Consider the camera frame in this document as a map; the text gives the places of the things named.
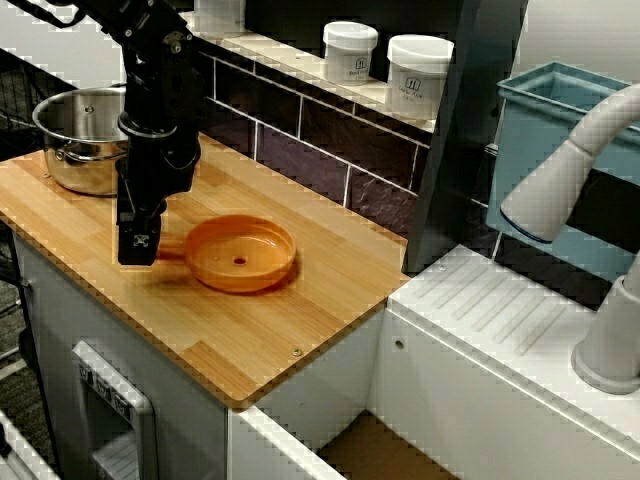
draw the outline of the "wooden countertop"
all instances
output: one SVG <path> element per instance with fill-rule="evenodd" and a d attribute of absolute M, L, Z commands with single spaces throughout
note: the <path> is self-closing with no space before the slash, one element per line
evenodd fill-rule
<path fill-rule="evenodd" d="M 42 152 L 0 163 L 0 220 L 227 407 L 244 409 L 381 308 L 408 280 L 406 241 L 208 137 L 201 144 L 192 191 L 168 199 L 151 267 L 118 264 L 115 201 L 45 178 Z M 234 295 L 192 277 L 181 242 L 228 214 L 291 233 L 287 281 Z"/>

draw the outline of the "faucet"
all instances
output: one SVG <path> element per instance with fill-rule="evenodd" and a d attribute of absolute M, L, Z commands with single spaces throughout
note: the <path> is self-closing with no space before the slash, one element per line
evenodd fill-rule
<path fill-rule="evenodd" d="M 640 121 L 640 84 L 602 100 L 555 152 L 527 175 L 500 206 L 521 234 L 551 243 L 580 196 L 596 157 L 632 123 Z M 624 395 L 640 387 L 640 252 L 613 284 L 571 364 L 586 383 Z"/>

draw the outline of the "control panel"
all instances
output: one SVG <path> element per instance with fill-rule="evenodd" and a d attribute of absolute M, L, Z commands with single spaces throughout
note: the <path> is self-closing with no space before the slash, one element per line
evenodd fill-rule
<path fill-rule="evenodd" d="M 84 340 L 76 344 L 73 354 L 86 394 L 85 411 L 95 443 L 91 460 L 96 465 L 98 478 L 156 480 L 158 467 L 151 402 Z M 95 396 L 100 408 L 96 408 Z"/>

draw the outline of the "pot handle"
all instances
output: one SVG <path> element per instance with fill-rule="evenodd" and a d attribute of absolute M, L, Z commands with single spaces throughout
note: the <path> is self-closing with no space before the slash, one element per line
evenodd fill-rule
<path fill-rule="evenodd" d="M 70 142 L 67 143 L 66 145 L 63 145 L 62 147 L 60 147 L 59 149 L 56 150 L 56 158 L 60 161 L 64 160 L 64 157 L 67 156 L 69 157 L 71 160 L 75 161 L 75 162 L 96 162 L 99 160 L 111 160 L 114 158 L 119 158 L 123 155 L 127 154 L 127 149 L 123 148 L 123 150 L 121 152 L 116 152 L 116 153 L 110 153 L 109 155 L 102 155 L 99 157 L 93 157 L 93 156 L 87 156 L 87 155 L 80 155 L 79 153 L 75 153 L 72 152 L 71 150 L 69 150 L 72 146 L 74 145 L 78 145 L 78 143 L 74 143 L 74 142 Z"/>

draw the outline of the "blue container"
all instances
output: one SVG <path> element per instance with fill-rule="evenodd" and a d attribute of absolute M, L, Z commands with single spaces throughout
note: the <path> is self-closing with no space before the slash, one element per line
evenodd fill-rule
<path fill-rule="evenodd" d="M 589 110 L 628 86 L 558 62 L 499 82 L 498 92 L 506 102 L 487 224 L 606 280 L 613 281 L 625 274 L 633 253 L 568 226 L 553 243 L 537 243 L 515 231 L 502 218 L 500 204 L 567 139 Z M 621 132 L 598 156 L 594 168 L 640 185 L 639 127 L 640 123 Z"/>

